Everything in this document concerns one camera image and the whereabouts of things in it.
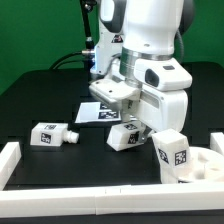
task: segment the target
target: white robot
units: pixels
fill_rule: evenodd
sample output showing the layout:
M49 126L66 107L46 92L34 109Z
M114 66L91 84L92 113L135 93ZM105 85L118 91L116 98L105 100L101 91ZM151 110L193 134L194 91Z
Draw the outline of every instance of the white robot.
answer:
M192 83L172 58L184 0L98 3L100 41L91 73L100 79L91 83L90 91L120 111L123 122L112 126L107 143L119 151L144 143L152 132L180 132L188 104L183 89ZM130 121L130 115L137 121Z

